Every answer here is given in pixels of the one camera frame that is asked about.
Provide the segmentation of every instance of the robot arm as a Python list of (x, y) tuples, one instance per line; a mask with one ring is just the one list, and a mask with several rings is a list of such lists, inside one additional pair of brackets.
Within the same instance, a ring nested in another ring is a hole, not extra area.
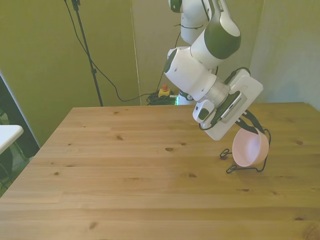
[(190, 47), (169, 51), (164, 73), (197, 101), (194, 119), (211, 138), (220, 140), (262, 92), (263, 86), (243, 69), (227, 84), (211, 73), (241, 43), (240, 30), (224, 0), (169, 0), (169, 3), (177, 13), (182, 5), (181, 36), (189, 43), (196, 35), (195, 27), (209, 21)]

